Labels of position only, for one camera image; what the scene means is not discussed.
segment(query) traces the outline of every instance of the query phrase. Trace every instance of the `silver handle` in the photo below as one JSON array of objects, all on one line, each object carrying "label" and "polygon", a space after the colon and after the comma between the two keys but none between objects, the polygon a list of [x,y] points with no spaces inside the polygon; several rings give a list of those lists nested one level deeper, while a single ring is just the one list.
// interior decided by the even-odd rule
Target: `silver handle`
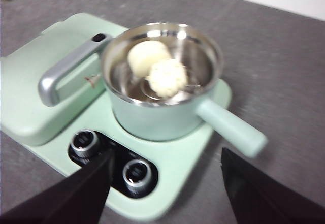
[{"label": "silver handle", "polygon": [[48,107],[57,105],[60,102],[56,91],[59,81],[82,61],[100,51],[112,39],[113,37],[108,34],[97,34],[47,70],[38,84],[39,96],[43,104]]}]

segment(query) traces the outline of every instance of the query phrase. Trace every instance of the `gray table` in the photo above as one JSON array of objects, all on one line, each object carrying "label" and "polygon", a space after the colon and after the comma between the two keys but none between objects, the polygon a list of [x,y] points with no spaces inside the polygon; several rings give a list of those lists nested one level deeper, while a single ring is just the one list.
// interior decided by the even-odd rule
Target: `gray table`
[{"label": "gray table", "polygon": [[[225,55],[230,110],[270,139],[247,160],[325,206],[324,22],[241,0],[12,0],[2,5],[2,56],[78,12],[126,27],[173,21],[208,33]],[[212,141],[172,209],[154,223],[236,223],[220,169],[228,144],[217,135]],[[4,134],[1,164],[2,211],[63,179]],[[105,208],[102,223],[133,222]]]}]

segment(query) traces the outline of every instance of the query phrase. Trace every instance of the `black object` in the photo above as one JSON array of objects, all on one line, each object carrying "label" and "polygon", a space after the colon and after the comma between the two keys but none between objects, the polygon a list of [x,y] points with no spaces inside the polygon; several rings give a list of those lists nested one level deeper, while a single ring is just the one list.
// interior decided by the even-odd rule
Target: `black object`
[{"label": "black object", "polygon": [[93,40],[95,42],[99,42],[99,41],[102,41],[104,38],[106,38],[106,35],[99,33],[99,34],[96,34],[94,37],[92,37],[91,40]]},{"label": "black object", "polygon": [[97,224],[112,182],[114,151],[0,216],[0,223]]},{"label": "black object", "polygon": [[321,224],[325,209],[276,182],[227,148],[222,149],[225,189],[238,224]]},{"label": "black object", "polygon": [[[133,151],[129,150],[128,148],[122,146],[118,142],[112,140],[111,138],[107,137],[106,135],[98,132],[92,131],[96,133],[98,137],[99,149],[93,157],[102,154],[103,152],[107,151],[108,149],[113,149],[115,152],[115,169],[114,169],[114,176],[112,181],[112,187],[116,190],[120,191],[122,194],[133,198],[142,198],[150,194],[157,185],[158,182],[158,170],[157,167],[151,161],[141,157],[140,155],[134,153]],[[71,147],[68,148],[68,155],[69,158],[76,164],[80,166],[84,166],[88,162],[92,160],[93,157],[90,158],[83,158],[76,155],[75,151]],[[150,167],[150,181],[146,183],[140,191],[134,191],[134,189],[129,188],[129,185],[125,182],[123,178],[123,168],[124,166],[130,162],[131,160],[139,159],[141,161],[145,161]]]}]

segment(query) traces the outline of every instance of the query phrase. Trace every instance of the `saucepan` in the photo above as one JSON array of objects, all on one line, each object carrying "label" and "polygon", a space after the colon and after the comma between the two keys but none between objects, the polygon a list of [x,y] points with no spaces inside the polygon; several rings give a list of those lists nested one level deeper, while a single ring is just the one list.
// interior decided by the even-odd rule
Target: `saucepan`
[{"label": "saucepan", "polygon": [[[186,67],[189,89],[167,99],[146,92],[127,57],[136,44],[148,40],[163,42],[172,58]],[[189,134],[205,121],[248,157],[256,156],[266,144],[263,133],[211,99],[224,61],[219,46],[198,30],[176,23],[132,28],[114,38],[101,59],[114,115],[132,135],[164,143]]]}]

